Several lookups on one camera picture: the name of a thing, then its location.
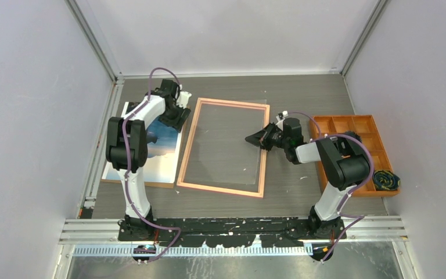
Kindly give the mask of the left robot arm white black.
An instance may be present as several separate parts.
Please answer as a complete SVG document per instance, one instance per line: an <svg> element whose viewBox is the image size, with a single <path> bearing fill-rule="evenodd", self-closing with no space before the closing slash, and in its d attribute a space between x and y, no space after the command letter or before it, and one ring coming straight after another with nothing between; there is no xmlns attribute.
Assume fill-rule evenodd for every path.
<svg viewBox="0 0 446 279"><path fill-rule="evenodd" d="M107 123L106 160L121 177L126 209L120 231L147 241L160 226L154 224L145 188L143 168L148 159L151 138L147 128L159 120L170 130L181 133L190 114L190 94L179 82L163 79L160 86L149 90L142 103L122 117L111 117Z"/></svg>

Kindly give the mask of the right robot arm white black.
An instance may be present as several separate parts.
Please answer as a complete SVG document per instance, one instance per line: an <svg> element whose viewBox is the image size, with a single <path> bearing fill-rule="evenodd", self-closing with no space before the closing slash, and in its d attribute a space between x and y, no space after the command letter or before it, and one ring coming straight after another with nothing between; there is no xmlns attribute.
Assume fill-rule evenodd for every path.
<svg viewBox="0 0 446 279"><path fill-rule="evenodd" d="M337 228L343 205L373 174L373 159L361 137L353 131L306 143L299 119L288 117L269 123L245 140L266 151L281 148L293 164L322 163L326 188L311 208L305 226L315 238L324 238Z"/></svg>

